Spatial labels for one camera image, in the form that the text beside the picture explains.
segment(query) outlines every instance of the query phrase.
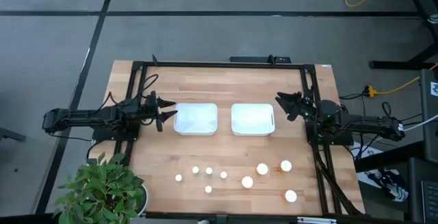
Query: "ping pong ball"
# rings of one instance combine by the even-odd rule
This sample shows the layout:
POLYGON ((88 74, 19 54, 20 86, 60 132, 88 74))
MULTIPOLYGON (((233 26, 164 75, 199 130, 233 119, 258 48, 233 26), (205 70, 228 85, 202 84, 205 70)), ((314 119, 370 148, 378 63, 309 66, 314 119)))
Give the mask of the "ping pong ball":
POLYGON ((292 169, 292 163, 290 163, 290 161, 288 160, 284 160, 281 162, 281 170, 285 171, 285 172, 289 172, 292 169))
POLYGON ((254 184, 254 181, 253 181, 253 179, 252 179, 251 177, 249 177, 249 176, 246 176, 246 177, 244 177, 244 178, 242 179, 242 185, 243 185, 243 187, 245 187, 245 188, 251 188, 251 187, 253 187, 253 184, 254 184))
POLYGON ((194 166, 194 167, 192 168, 192 173, 194 173, 194 174, 199 173, 199 168, 198 168, 197 166, 194 166))
POLYGON ((266 166, 266 164, 264 164, 264 163, 260 163, 260 164, 257 166, 257 172, 258 172, 260 175, 265 175, 266 173, 268 173, 268 166, 266 166))
POLYGON ((212 168, 206 168, 205 169, 205 173, 208 175, 211 175, 213 173, 213 169, 212 168))
POLYGON ((288 190, 285 193, 285 198, 288 202, 293 203, 296 201, 296 193, 293 190, 288 190))
POLYGON ((205 192, 206 193, 211 193, 211 190, 212 190, 211 186, 206 186, 205 187, 205 192))

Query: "black bar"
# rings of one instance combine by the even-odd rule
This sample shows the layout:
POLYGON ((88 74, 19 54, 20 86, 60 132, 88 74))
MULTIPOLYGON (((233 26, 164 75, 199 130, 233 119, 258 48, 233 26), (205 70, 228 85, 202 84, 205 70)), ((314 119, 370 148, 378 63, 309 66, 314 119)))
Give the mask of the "black bar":
MULTIPOLYGON (((302 91, 303 91, 303 95, 306 97, 307 94, 309 92, 309 85, 307 83, 307 78, 306 78, 306 70, 303 67, 301 70, 301 83, 302 83, 302 91)), ((315 174, 316 174, 316 181, 318 183, 318 192, 320 194, 320 203, 321 203, 321 212, 322 214, 327 214, 329 213, 329 207, 327 204, 327 196, 326 196, 326 191, 325 191, 325 187, 324 187, 324 179, 321 175, 320 170, 318 170, 317 167, 317 160, 316 160, 316 156, 317 154, 319 155, 320 150, 318 149, 318 146, 316 144, 316 142, 312 142, 312 138, 314 138, 314 131, 312 130, 313 125, 309 122, 309 121, 305 121, 305 127, 306 127, 306 136, 307 136, 307 140, 309 141, 309 145, 312 148, 312 154, 313 154, 313 162, 315 163, 315 174)))
POLYGON ((342 202, 342 205, 345 207, 347 213, 355 214, 355 215, 362 214, 360 211, 358 211, 358 209, 355 208, 355 206, 351 203, 351 201, 348 200, 347 196, 344 194, 342 189, 336 184, 336 180, 333 179, 333 176, 329 173, 329 170, 325 167, 319 152, 315 154, 315 161, 316 161, 315 166, 324 175, 325 179, 327 180, 327 183, 331 187, 332 192, 339 197, 339 200, 342 202))
POLYGON ((355 168, 356 172, 360 173, 372 169, 379 169, 383 166, 407 162, 411 157, 423 158, 423 155, 424 143, 422 141, 415 142, 410 145, 355 160, 355 168))
MULTIPOLYGON (((146 212, 147 219, 180 219, 180 220, 208 220, 210 223, 216 221, 216 217, 220 214, 199 214, 199 213, 172 213, 172 212, 146 212)), ((299 216, 294 215, 267 215, 267 214, 227 214, 228 220, 238 221, 287 221, 297 223, 299 216)))
POLYGON ((435 54, 438 53, 438 47, 436 46, 436 44, 431 44, 429 47, 427 47, 425 50, 421 51, 419 54, 417 54, 416 56, 412 57, 412 59, 408 60, 408 63, 423 63, 425 62, 427 59, 429 59, 430 57, 434 56, 435 54))
POLYGON ((418 12, 288 12, 288 11, 110 11, 106 16, 315 16, 419 17, 418 12))
MULTIPOLYGON (((314 65, 310 65, 310 66, 306 65, 305 68, 310 72, 310 76, 311 76, 311 80, 312 80, 313 95, 315 98, 316 107, 318 109, 321 109, 320 88, 318 87, 318 79, 316 77, 315 66, 314 65)), ((330 145, 324 144, 323 147, 324 147, 324 155, 326 158, 328 171, 332 175, 333 179, 336 181, 335 169, 333 168, 333 161, 332 161, 332 157, 331 157, 330 145)), ((337 195, 335 194, 335 191, 333 189, 331 189, 331 192, 332 192, 333 206, 335 209, 335 213, 341 214, 342 213, 341 203, 339 202, 339 199, 338 199, 337 195)))
MULTIPOLYGON (((102 12, 108 11, 110 1, 111 0, 104 1, 102 6, 102 12)), ((73 97, 70 101, 70 105, 68 106, 68 109, 70 110, 77 110, 79 106, 79 101, 81 100, 83 87, 85 86, 88 72, 90 71, 91 62, 94 56, 94 52, 96 51, 96 46, 97 46, 97 42, 99 41, 99 36, 101 35, 104 20, 105 20, 105 16, 101 14, 97 21, 96 28, 94 29, 90 47, 88 49, 88 53, 85 58, 85 62, 83 64, 81 73, 79 74, 79 79, 77 81, 75 91, 73 93, 73 97)), ((68 137, 70 135, 70 131, 71 131, 70 128, 65 129, 64 131, 61 132, 61 136, 68 137)), ((50 165, 50 169, 47 174, 47 178, 41 192, 41 197, 36 207, 36 214, 44 214, 46 211, 47 204, 49 203, 50 195, 53 189, 53 185, 55 184, 56 175, 58 170, 60 169, 62 156, 64 155, 67 146, 67 140, 68 140, 67 138, 58 138, 58 143, 55 149, 55 155, 53 156, 53 160, 50 165)))
POLYGON ((24 141, 26 139, 26 136, 21 135, 19 133, 13 132, 11 130, 0 128, 0 140, 2 138, 11 138, 17 141, 24 141))
POLYGON ((242 62, 144 62, 146 66, 174 66, 174 67, 218 67, 218 68, 249 68, 249 69, 296 69, 303 68, 302 64, 275 64, 242 63, 242 62))
POLYGON ((99 16, 101 11, 0 11, 0 16, 99 16))
POLYGON ((422 70, 430 69, 434 63, 409 63, 408 62, 384 62, 384 61, 370 61, 368 65, 371 69, 393 69, 393 70, 422 70))
POLYGON ((431 34, 431 36, 432 36, 432 38, 433 38, 433 42, 434 42, 435 44, 437 44, 437 43, 438 43, 438 36, 437 36, 437 34, 435 33, 435 30, 433 29, 432 24, 429 23, 429 22, 427 21, 427 19, 428 19, 428 15, 427 15, 426 11, 424 10, 424 8, 423 8, 423 6, 422 6, 420 0, 412 0, 412 2, 413 2, 414 5, 416 6, 417 11, 418 11, 420 17, 423 19, 423 21, 424 21, 424 25, 425 25, 425 26, 427 27, 427 29, 429 30, 429 32, 430 32, 430 34, 431 34))

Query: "white container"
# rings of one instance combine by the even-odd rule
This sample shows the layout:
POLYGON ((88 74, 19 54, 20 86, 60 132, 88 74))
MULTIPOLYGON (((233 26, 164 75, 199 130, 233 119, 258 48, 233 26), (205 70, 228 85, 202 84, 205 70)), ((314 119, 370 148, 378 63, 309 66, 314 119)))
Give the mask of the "white container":
POLYGON ((213 103, 178 103, 173 129, 181 135, 213 135, 218 129, 218 106, 213 103))
POLYGON ((270 104, 234 104, 231 129, 236 136, 267 136, 275 130, 274 108, 270 104))

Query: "butcher block tabletop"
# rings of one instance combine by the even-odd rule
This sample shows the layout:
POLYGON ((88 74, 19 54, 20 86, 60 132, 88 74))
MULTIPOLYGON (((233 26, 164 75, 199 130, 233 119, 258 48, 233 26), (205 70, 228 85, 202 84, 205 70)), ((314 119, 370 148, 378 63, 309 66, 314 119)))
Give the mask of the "butcher block tabletop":
MULTIPOLYGON (((114 61, 105 96, 109 91, 116 101, 125 98, 131 66, 129 60, 114 61)), ((315 65, 321 99, 339 103, 333 71, 329 65, 315 65)), ((174 129, 175 116, 158 132, 155 124, 141 126, 134 142, 130 168, 144 179, 149 192, 146 212, 320 215, 321 206, 311 147, 307 144, 305 123, 294 122, 275 101, 277 92, 302 91, 299 70, 240 69, 149 66, 146 76, 158 74, 157 81, 144 92, 176 103, 214 103, 218 106, 218 129, 212 136, 183 136, 174 129), (234 103, 268 103, 274 108, 275 131, 269 136, 235 136, 231 131, 231 106, 234 103), (289 160, 292 170, 280 170, 289 160), (259 163, 268 165, 267 175, 258 175, 259 163), (192 167, 200 169, 193 175, 192 167), (205 169, 211 167, 208 176, 205 169), (220 178, 222 171, 226 179, 220 178), (177 182, 175 175, 182 175, 177 182), (241 180, 253 178, 252 188, 241 180), (206 193, 205 187, 212 192, 206 193), (293 190, 297 200, 285 200, 293 190)), ((174 110, 175 106, 162 111, 174 110)), ((95 146, 91 158, 114 152, 114 141, 95 146)), ((337 183, 355 207, 364 212, 352 156, 342 146, 331 146, 337 183)), ((330 187, 326 183, 328 206, 333 212, 330 187)))

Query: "black cable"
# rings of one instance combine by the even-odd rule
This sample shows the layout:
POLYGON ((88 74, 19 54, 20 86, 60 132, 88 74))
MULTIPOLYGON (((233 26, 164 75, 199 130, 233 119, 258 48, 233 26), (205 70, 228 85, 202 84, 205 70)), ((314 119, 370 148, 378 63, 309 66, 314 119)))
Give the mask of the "black cable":
POLYGON ((392 109, 391 109, 390 104, 387 101, 382 102, 382 109, 383 109, 383 112, 386 114, 386 116, 388 116, 388 117, 391 116, 392 109))
POLYGON ((151 119, 151 121, 149 121, 149 123, 144 123, 143 121, 140 121, 140 123, 141 123, 142 125, 150 125, 150 124, 152 124, 152 122, 153 122, 153 119, 151 119))
POLYGON ((68 137, 68 136, 58 136, 58 135, 54 135, 54 134, 48 134, 48 135, 49 135, 49 136, 52 136, 52 137, 56 137, 56 138, 77 139, 77 140, 82 140, 82 141, 91 142, 90 139, 85 139, 85 138, 76 138, 76 137, 68 137))
POLYGON ((96 146, 96 145, 98 145, 98 143, 95 143, 95 144, 91 145, 90 148, 88 148, 86 159, 89 159, 89 158, 90 158, 90 151, 91 151, 91 150, 94 148, 94 146, 96 146))
POLYGON ((407 121, 407 120, 410 120, 410 119, 414 119, 415 117, 418 117, 418 116, 420 116, 420 115, 422 115, 422 113, 416 114, 416 115, 411 116, 411 117, 409 117, 409 118, 402 119, 402 120, 400 120, 400 121, 407 121))
POLYGON ((367 147, 365 147, 365 149, 363 151, 360 151, 361 155, 364 151, 366 151, 368 149, 368 147, 370 147, 370 145, 377 139, 378 135, 376 135, 371 142, 367 145, 367 147))
POLYGON ((363 100, 363 96, 361 96, 362 98, 362 106, 363 106, 363 115, 365 116, 366 111, 365 111, 365 101, 363 100))
POLYGON ((346 96, 343 96, 343 97, 339 97, 341 100, 351 100, 351 99, 356 99, 356 98, 358 98, 358 97, 362 97, 362 96, 364 96, 365 95, 365 93, 364 92, 362 92, 361 94, 351 94, 351 95, 346 95, 346 96))

